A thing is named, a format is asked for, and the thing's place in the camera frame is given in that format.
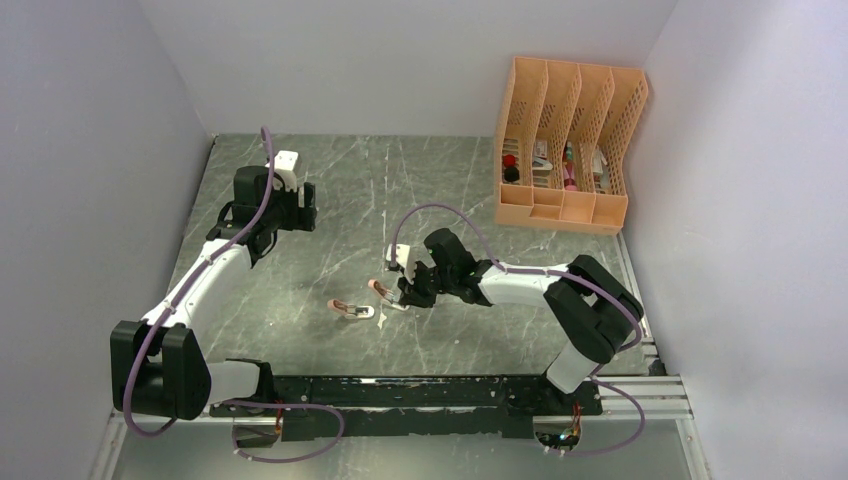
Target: purple cable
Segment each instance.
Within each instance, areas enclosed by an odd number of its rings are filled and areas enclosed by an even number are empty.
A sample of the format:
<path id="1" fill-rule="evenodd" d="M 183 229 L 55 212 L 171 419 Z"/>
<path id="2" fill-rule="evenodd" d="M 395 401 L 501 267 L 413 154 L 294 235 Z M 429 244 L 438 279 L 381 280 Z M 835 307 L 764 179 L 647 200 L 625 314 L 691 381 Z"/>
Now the purple cable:
<path id="1" fill-rule="evenodd" d="M 221 246 L 218 250 L 212 252 L 212 255 L 209 256 L 208 262 L 202 262 L 197 265 L 197 267 L 192 270 L 192 272 L 186 278 L 186 281 L 183 282 L 182 286 L 177 290 L 177 293 L 174 294 L 174 298 L 171 299 L 171 308 L 166 308 L 159 318 L 156 319 L 156 322 L 150 327 L 150 331 L 147 332 L 147 335 L 144 337 L 144 341 L 141 342 L 141 347 L 139 348 L 138 355 L 135 356 L 135 360 L 133 361 L 132 368 L 130 369 L 130 374 L 127 377 L 127 385 L 124 390 L 124 398 L 123 398 L 123 413 L 124 413 L 124 421 L 127 424 L 127 427 L 132 430 L 135 434 L 140 435 L 142 437 L 155 437 L 157 435 L 161 435 L 162 432 L 167 430 L 174 424 L 176 418 L 172 418 L 168 420 L 168 423 L 161 426 L 158 430 L 149 431 L 143 430 L 139 427 L 132 418 L 132 392 L 135 388 L 135 382 L 138 380 L 138 372 L 141 370 L 141 365 L 144 362 L 145 357 L 147 356 L 147 351 L 150 349 L 150 344 L 153 343 L 153 338 L 156 336 L 156 332 L 159 330 L 168 317 L 171 316 L 172 309 L 176 308 L 177 305 L 183 300 L 183 297 L 186 296 L 188 291 L 194 285 L 194 282 L 200 277 L 200 275 L 206 270 L 206 267 L 212 264 L 218 257 L 220 257 L 224 252 L 230 249 L 233 245 L 236 244 L 242 237 L 244 237 L 247 232 L 253 228 L 254 225 L 259 221 L 262 217 L 262 213 L 265 212 L 265 208 L 268 206 L 268 200 L 271 198 L 271 190 L 273 190 L 273 181 L 274 181 L 274 147 L 271 145 L 271 132 L 268 130 L 268 127 L 263 126 L 261 128 L 262 141 L 265 144 L 265 152 L 268 154 L 268 181 L 265 183 L 265 194 L 262 196 L 262 202 L 259 204 L 259 209 L 256 211 L 256 214 L 252 219 L 244 226 L 233 238 L 231 238 L 227 243 Z"/>
<path id="2" fill-rule="evenodd" d="M 327 445 L 324 445 L 323 447 L 319 448 L 318 450 L 315 450 L 314 452 L 307 453 L 306 455 L 301 455 L 299 457 L 291 457 L 291 458 L 255 457 L 253 455 L 245 453 L 238 446 L 238 441 L 236 440 L 236 429 L 233 428 L 232 439 L 233 439 L 233 448 L 235 449 L 233 451 L 233 453 L 240 456 L 241 458 L 245 458 L 245 459 L 253 461 L 253 462 L 260 462 L 260 463 L 294 463 L 294 462 L 300 462 L 302 460 L 309 460 L 310 458 L 315 458 L 318 455 L 321 455 L 322 453 L 325 453 L 328 450 L 330 450 L 331 448 L 333 448 L 334 446 L 336 446 L 336 444 L 339 443 L 339 440 L 341 440 L 342 434 L 344 433 L 345 422 L 344 422 L 344 417 L 342 416 L 341 412 L 339 412 L 338 410 L 336 410 L 333 407 L 328 407 L 327 405 L 318 405 L 318 404 L 315 404 L 315 403 L 257 403 L 257 402 L 248 402 L 248 401 L 244 401 L 244 400 L 227 400 L 223 403 L 225 403 L 227 405 L 239 405 L 239 406 L 242 406 L 242 407 L 269 408 L 269 409 L 276 409 L 276 410 L 280 410 L 280 409 L 283 409 L 283 408 L 304 408 L 304 409 L 307 409 L 307 410 L 323 410 L 325 412 L 332 413 L 333 415 L 336 416 L 336 418 L 339 419 L 339 431 L 336 433 L 335 438 L 333 438 L 330 441 L 330 443 L 328 443 Z"/>
<path id="3" fill-rule="evenodd" d="M 486 256 L 489 257 L 489 260 L 492 261 L 492 265 L 494 265 L 495 268 L 497 268 L 498 270 L 500 270 L 502 272 L 506 272 L 506 273 L 518 273 L 518 274 L 526 274 L 526 275 L 545 275 L 545 276 L 557 275 L 559 277 L 562 277 L 562 278 L 565 278 L 567 280 L 573 281 L 575 283 L 579 283 L 580 285 L 583 285 L 584 287 L 588 288 L 589 290 L 592 290 L 593 292 L 595 292 L 595 294 L 598 295 L 599 297 L 610 302 L 616 309 L 618 309 L 618 311 L 620 311 L 624 315 L 625 318 L 627 318 L 627 321 L 630 322 L 630 325 L 633 327 L 633 330 L 636 332 L 636 338 L 634 338 L 633 341 L 631 341 L 631 342 L 629 342 L 625 345 L 622 345 L 621 348 L 619 348 L 618 351 L 624 351 L 624 350 L 627 350 L 628 348 L 635 347 L 636 345 L 638 345 L 642 341 L 642 328 L 639 325 L 639 320 L 637 320 L 636 316 L 633 315 L 633 313 L 631 313 L 630 310 L 628 310 L 624 305 L 622 305 L 621 302 L 619 302 L 615 297 L 610 295 L 609 292 L 607 292 L 606 290 L 602 289 L 601 287 L 595 285 L 594 283 L 586 280 L 585 278 L 578 277 L 577 275 L 574 275 L 574 274 L 571 274 L 571 273 L 568 273 L 568 272 L 563 272 L 563 271 L 560 271 L 560 270 L 544 270 L 544 269 L 540 269 L 540 268 L 520 268 L 520 267 L 507 268 L 507 267 L 503 266 L 495 258 L 494 253 L 492 253 L 492 248 L 489 245 L 488 240 L 486 240 L 486 236 L 483 235 L 483 232 L 480 231 L 480 229 L 477 227 L 477 225 L 475 225 L 474 222 L 472 222 L 471 219 L 465 213 L 463 213 L 462 211 L 460 211 L 459 209 L 457 209 L 455 207 L 452 207 L 450 205 L 446 205 L 444 203 L 433 202 L 433 203 L 425 203 L 425 204 L 422 204 L 422 205 L 418 205 L 417 207 L 414 207 L 410 211 L 406 212 L 406 215 L 404 215 L 403 218 L 400 219 L 400 222 L 398 222 L 397 227 L 395 227 L 395 232 L 392 235 L 392 246 L 391 246 L 391 252 L 390 252 L 390 254 L 391 254 L 391 266 L 392 267 L 397 266 L 397 252 L 396 252 L 396 250 L 397 250 L 397 240 L 398 240 L 398 236 L 400 235 L 400 229 L 403 226 L 404 222 L 406 222 L 409 219 L 409 217 L 411 217 L 412 214 L 417 212 L 418 210 L 421 210 L 421 209 L 424 209 L 424 208 L 430 208 L 430 207 L 437 207 L 437 208 L 443 208 L 445 210 L 450 210 L 451 212 L 462 217 L 462 219 L 465 220 L 465 223 L 467 223 L 468 226 L 471 227 L 472 230 L 474 230 L 474 233 L 477 234 L 477 238 L 480 240 L 480 243 L 483 245 L 483 248 L 486 250 Z M 594 455 L 602 455 L 602 454 L 605 454 L 605 453 L 610 453 L 610 452 L 613 452 L 615 450 L 618 450 L 618 449 L 621 449 L 621 448 L 624 448 L 624 447 L 630 445 L 637 438 L 639 438 L 639 435 L 641 435 L 642 431 L 645 430 L 645 411 L 642 409 L 642 406 L 639 405 L 639 402 L 632 395 L 624 392 L 623 390 L 621 390 L 617 387 L 610 385 L 609 383 L 602 382 L 602 381 L 598 380 L 598 378 L 596 377 L 596 374 L 598 373 L 598 371 L 600 369 L 601 369 L 601 365 L 598 365 L 594 370 L 592 370 L 592 372 L 589 374 L 589 380 L 591 380 L 592 383 L 594 383 L 595 385 L 598 385 L 600 387 L 604 387 L 604 388 L 607 388 L 609 390 L 612 390 L 612 391 L 618 393 L 619 395 L 621 395 L 622 397 L 626 398 L 627 400 L 629 400 L 630 403 L 632 403 L 633 406 L 636 407 L 636 410 L 639 412 L 639 426 L 636 428 L 636 432 L 634 432 L 633 435 L 631 435 L 626 440 L 624 440 L 620 443 L 617 443 L 615 445 L 611 445 L 609 447 L 599 448 L 599 449 L 596 449 L 596 450 L 589 450 L 589 451 L 585 451 L 585 452 L 580 452 L 580 451 L 578 451 L 578 452 L 566 452 L 565 453 L 566 456 L 591 457 L 591 456 L 594 456 Z"/>

